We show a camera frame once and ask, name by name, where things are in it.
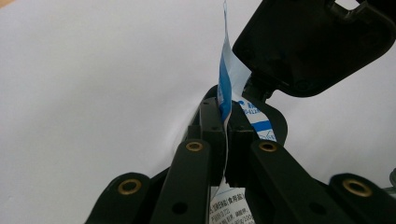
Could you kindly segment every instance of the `paper tag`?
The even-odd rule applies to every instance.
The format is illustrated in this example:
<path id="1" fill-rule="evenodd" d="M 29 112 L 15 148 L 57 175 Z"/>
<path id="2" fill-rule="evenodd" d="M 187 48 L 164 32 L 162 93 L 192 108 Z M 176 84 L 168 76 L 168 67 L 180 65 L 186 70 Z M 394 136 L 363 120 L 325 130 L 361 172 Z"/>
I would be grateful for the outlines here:
<path id="1" fill-rule="evenodd" d="M 243 89 L 250 77 L 250 71 L 241 63 L 231 51 L 227 31 L 227 2 L 224 1 L 225 38 L 220 60 L 219 94 L 218 101 L 220 112 L 229 111 L 230 114 L 221 118 L 226 127 L 228 118 L 231 116 L 232 100 L 238 102 L 253 126 L 260 139 L 275 141 L 276 137 L 270 120 L 250 101 L 242 97 Z M 209 223 L 211 224 L 254 224 L 253 215 L 248 208 L 245 199 L 245 189 L 233 189 L 223 181 L 216 195 L 212 198 L 209 208 Z"/>

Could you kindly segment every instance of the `white surface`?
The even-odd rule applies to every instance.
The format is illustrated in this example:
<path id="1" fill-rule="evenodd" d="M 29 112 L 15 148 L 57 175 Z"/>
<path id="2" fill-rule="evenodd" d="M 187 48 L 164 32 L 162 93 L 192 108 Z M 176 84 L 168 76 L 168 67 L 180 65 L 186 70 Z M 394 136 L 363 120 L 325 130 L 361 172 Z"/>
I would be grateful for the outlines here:
<path id="1" fill-rule="evenodd" d="M 230 1 L 233 43 L 260 1 Z M 0 8 L 0 223 L 82 223 L 107 184 L 167 167 L 215 85 L 221 1 L 16 1 Z M 314 177 L 389 185 L 396 49 L 319 96 L 268 101 Z"/>

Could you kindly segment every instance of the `mounting hole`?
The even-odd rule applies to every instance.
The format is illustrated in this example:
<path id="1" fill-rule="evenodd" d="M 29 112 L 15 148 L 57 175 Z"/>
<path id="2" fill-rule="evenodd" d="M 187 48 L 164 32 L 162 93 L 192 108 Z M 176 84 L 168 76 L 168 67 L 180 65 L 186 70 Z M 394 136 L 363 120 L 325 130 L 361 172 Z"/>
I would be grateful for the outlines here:
<path id="1" fill-rule="evenodd" d="M 182 214 L 185 214 L 187 212 L 188 208 L 189 207 L 187 206 L 186 203 L 175 203 L 173 205 L 173 207 L 172 207 L 172 211 L 175 214 L 182 215 Z"/>
<path id="2" fill-rule="evenodd" d="M 323 207 L 323 205 L 319 203 L 310 203 L 308 206 L 312 210 L 312 212 L 318 215 L 326 215 L 326 208 Z"/>
<path id="3" fill-rule="evenodd" d="M 204 146 L 199 143 L 199 142 L 190 142 L 186 145 L 186 149 L 189 151 L 201 151 L 204 148 Z"/>
<path id="4" fill-rule="evenodd" d="M 127 179 L 119 184 L 119 193 L 122 195 L 130 195 L 138 192 L 142 187 L 142 183 L 138 179 Z"/>
<path id="5" fill-rule="evenodd" d="M 347 191 L 361 197 L 370 197 L 373 194 L 367 185 L 356 179 L 345 179 L 343 186 Z"/>
<path id="6" fill-rule="evenodd" d="M 263 151 L 274 152 L 277 150 L 276 145 L 269 142 L 261 142 L 259 143 L 259 148 Z"/>

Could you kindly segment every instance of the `black plastic part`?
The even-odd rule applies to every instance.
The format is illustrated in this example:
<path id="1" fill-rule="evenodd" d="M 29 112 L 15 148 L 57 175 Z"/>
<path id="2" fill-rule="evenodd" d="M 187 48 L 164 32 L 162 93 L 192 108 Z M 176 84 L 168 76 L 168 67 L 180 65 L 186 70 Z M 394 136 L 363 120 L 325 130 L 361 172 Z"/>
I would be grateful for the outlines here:
<path id="1" fill-rule="evenodd" d="M 394 188 L 396 188 L 396 168 L 393 169 L 393 171 L 390 173 L 389 181 L 390 181 L 390 184 L 392 184 L 392 186 Z"/>
<path id="2" fill-rule="evenodd" d="M 180 143 L 152 213 L 151 224 L 207 223 L 210 157 L 211 148 L 205 141 L 191 139 Z"/>
<path id="3" fill-rule="evenodd" d="M 127 195 L 121 194 L 120 184 L 127 180 L 139 181 L 140 186 L 125 185 L 125 188 L 138 188 L 138 191 Z M 86 223 L 144 223 L 142 212 L 145 211 L 143 204 L 148 191 L 147 176 L 136 173 L 120 175 L 103 191 Z"/>
<path id="4" fill-rule="evenodd" d="M 259 183 L 253 178 L 247 190 L 264 190 L 275 208 L 271 217 L 274 223 L 354 223 L 280 144 L 267 140 L 253 142 L 250 163 Z M 259 211 L 269 206 L 265 199 L 253 200 L 255 203 L 250 200 L 251 197 L 247 198 L 249 206 Z"/>
<path id="5" fill-rule="evenodd" d="M 384 2 L 395 5 L 376 5 Z M 259 100 L 274 90 L 297 97 L 325 91 L 390 49 L 394 11 L 367 2 L 348 11 L 329 0 L 262 1 L 233 46 L 252 71 L 247 90 Z"/>
<path id="6" fill-rule="evenodd" d="M 238 103 L 233 102 L 232 110 L 228 122 L 229 152 L 225 176 L 231 187 L 244 188 L 250 174 L 248 151 L 259 136 Z"/>
<path id="7" fill-rule="evenodd" d="M 382 11 L 385 15 L 390 17 L 396 23 L 396 1 L 394 0 L 366 0 L 370 5 Z"/>
<path id="8" fill-rule="evenodd" d="M 361 176 L 335 175 L 330 181 L 329 192 L 356 223 L 396 223 L 396 200 Z"/>
<path id="9" fill-rule="evenodd" d="M 218 86 L 212 87 L 205 95 L 203 100 L 207 100 L 209 98 L 216 98 Z M 258 100 L 257 97 L 251 94 L 251 92 L 244 91 L 242 95 L 245 99 L 249 100 L 251 103 L 253 103 L 270 121 L 271 125 L 274 131 L 274 134 L 276 136 L 276 141 L 280 145 L 285 145 L 286 142 L 286 137 L 288 136 L 288 123 L 286 122 L 285 117 L 280 113 L 279 110 L 273 108 L 272 106 L 268 105 L 265 103 L 265 99 Z M 191 123 L 191 126 L 199 126 L 199 112 L 196 113 L 193 122 Z M 198 127 L 189 127 L 191 128 L 191 134 L 193 132 L 198 132 Z"/>
<path id="10" fill-rule="evenodd" d="M 143 209 L 140 211 L 141 219 L 133 224 L 148 224 L 151 218 L 152 212 L 154 211 L 155 204 L 157 204 L 158 198 L 160 197 L 161 190 L 163 189 L 163 182 L 169 172 L 169 168 L 163 170 L 159 174 L 152 177 L 149 181 L 149 190 L 146 194 L 144 203 L 142 204 Z"/>
<path id="11" fill-rule="evenodd" d="M 203 139 L 211 146 L 212 175 L 210 183 L 212 186 L 218 186 L 221 182 L 226 160 L 225 131 L 221 123 L 216 97 L 213 97 L 216 91 L 217 86 L 214 86 L 206 94 L 188 127 L 186 136 L 186 140 Z"/>
<path id="12" fill-rule="evenodd" d="M 255 175 L 250 176 L 249 185 L 245 189 L 245 198 L 256 224 L 275 223 L 276 208 L 265 191 L 262 190 L 262 185 Z"/>

